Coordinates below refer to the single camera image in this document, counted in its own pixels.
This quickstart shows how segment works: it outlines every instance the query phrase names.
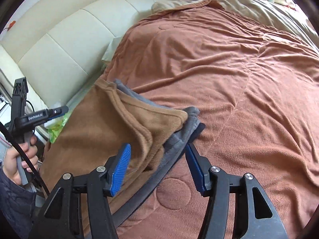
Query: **stack of folded blankets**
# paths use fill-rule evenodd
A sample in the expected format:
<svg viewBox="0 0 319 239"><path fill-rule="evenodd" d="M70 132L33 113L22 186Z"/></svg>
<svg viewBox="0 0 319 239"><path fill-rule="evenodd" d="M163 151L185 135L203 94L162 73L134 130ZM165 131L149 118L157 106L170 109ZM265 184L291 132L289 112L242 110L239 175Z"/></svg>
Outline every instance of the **stack of folded blankets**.
<svg viewBox="0 0 319 239"><path fill-rule="evenodd" d="M119 226L154 190L164 175L205 128L199 110L159 106L119 80L99 78L74 109L56 142L45 153L40 174L52 190L61 176L90 173L130 143L131 161L119 193L109 198ZM86 195L82 195L84 234L89 232Z"/></svg>

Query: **dark jacket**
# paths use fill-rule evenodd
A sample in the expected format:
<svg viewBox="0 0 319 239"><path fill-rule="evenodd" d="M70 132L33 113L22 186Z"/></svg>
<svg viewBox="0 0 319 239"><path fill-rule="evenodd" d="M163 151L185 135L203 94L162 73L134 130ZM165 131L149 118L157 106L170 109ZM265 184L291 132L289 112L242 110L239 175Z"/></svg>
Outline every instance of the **dark jacket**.
<svg viewBox="0 0 319 239"><path fill-rule="evenodd" d="M32 227L35 196L36 193L16 185L0 170L0 209L21 239L28 238Z"/></svg>

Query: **wrinkled fabric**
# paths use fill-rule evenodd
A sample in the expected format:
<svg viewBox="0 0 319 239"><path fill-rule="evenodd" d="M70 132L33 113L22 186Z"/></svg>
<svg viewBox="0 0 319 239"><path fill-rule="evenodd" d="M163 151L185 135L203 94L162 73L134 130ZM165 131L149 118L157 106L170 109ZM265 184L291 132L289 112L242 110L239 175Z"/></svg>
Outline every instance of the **wrinkled fabric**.
<svg viewBox="0 0 319 239"><path fill-rule="evenodd" d="M164 109L170 109L169 107L165 107L165 106L162 106L162 105L158 105L146 98L144 98L143 96L139 95L138 93L136 92L133 92L130 88L128 88L126 85L124 85L121 80L118 80L118 79L115 79L114 80L114 83L116 84L116 88L119 89L121 92L131 96L132 98L136 98L138 99L139 101L141 102L145 102L149 105L152 105L154 107L159 107L159 108L164 108Z"/></svg>
<svg viewBox="0 0 319 239"><path fill-rule="evenodd" d="M319 203L319 56L299 37L204 0L135 24L102 78L160 105L198 108L198 152L229 174L252 173L289 238L307 224ZM197 238L207 200L183 156L120 238Z"/></svg>
<svg viewBox="0 0 319 239"><path fill-rule="evenodd" d="M35 197L36 193L16 185L0 170L0 209L21 239L27 239L31 231Z"/></svg>

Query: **finger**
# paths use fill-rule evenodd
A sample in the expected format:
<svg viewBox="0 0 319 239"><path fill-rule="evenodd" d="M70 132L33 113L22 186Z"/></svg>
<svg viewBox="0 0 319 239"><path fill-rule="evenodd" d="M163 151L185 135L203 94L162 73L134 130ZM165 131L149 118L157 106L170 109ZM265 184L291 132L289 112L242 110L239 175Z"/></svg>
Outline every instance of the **finger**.
<svg viewBox="0 0 319 239"><path fill-rule="evenodd" d="M22 148L24 152L28 151L29 149L28 143L19 144L19 146Z"/></svg>
<svg viewBox="0 0 319 239"><path fill-rule="evenodd" d="M31 137L31 139L30 139L30 144L31 144L32 146L34 146L36 142L37 142L37 137L36 137L35 135L33 135L33 136Z"/></svg>
<svg viewBox="0 0 319 239"><path fill-rule="evenodd" d="M26 151L26 155L29 159L34 157L38 152L38 148L36 146L30 147L28 151Z"/></svg>
<svg viewBox="0 0 319 239"><path fill-rule="evenodd" d="M30 158L30 162L32 163L32 165L35 165L38 162L39 158L37 156L34 156L33 158ZM27 168L28 164L26 163L26 161L22 161L22 167L23 168Z"/></svg>
<svg viewBox="0 0 319 239"><path fill-rule="evenodd" d="M14 147L8 148L5 157L8 157L9 159L14 159L19 155L18 151Z"/></svg>
<svg viewBox="0 0 319 239"><path fill-rule="evenodd" d="M36 165L34 165L34 167L35 167L36 170L38 170L39 165L36 164ZM27 170L27 172L32 172L32 170L29 167L26 170Z"/></svg>

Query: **green plastic bag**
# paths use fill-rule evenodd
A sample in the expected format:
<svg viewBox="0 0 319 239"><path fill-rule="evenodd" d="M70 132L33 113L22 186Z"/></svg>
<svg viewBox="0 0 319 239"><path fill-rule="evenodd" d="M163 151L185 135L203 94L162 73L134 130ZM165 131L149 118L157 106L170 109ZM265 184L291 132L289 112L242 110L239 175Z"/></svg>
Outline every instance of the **green plastic bag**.
<svg viewBox="0 0 319 239"><path fill-rule="evenodd" d="M71 115L71 112L66 113L61 120L59 120L57 123L55 123L54 125L50 126L47 129L47 132L49 134L49 139L51 143L54 143L58 137L58 135L60 134L60 132L62 131L62 129L64 128L66 122L68 121L69 117Z"/></svg>

